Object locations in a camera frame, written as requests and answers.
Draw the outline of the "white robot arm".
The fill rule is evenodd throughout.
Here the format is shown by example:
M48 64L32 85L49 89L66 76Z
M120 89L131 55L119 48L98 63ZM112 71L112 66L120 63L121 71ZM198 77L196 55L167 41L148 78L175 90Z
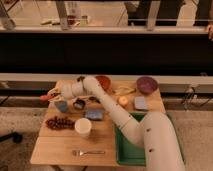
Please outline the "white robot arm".
M168 116L149 111L137 121L114 100L97 77L86 76L81 81L64 84L48 91L51 98L71 100L79 96L95 96L127 140L145 149L147 171L185 171L175 128Z

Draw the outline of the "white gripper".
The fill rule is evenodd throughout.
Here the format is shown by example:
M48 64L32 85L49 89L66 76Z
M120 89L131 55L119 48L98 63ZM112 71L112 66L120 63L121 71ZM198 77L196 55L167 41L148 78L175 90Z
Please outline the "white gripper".
M60 88L55 87L48 91L48 95L61 94L51 98L50 102L64 101L64 98L69 100L73 99L72 86L70 84L64 84Z

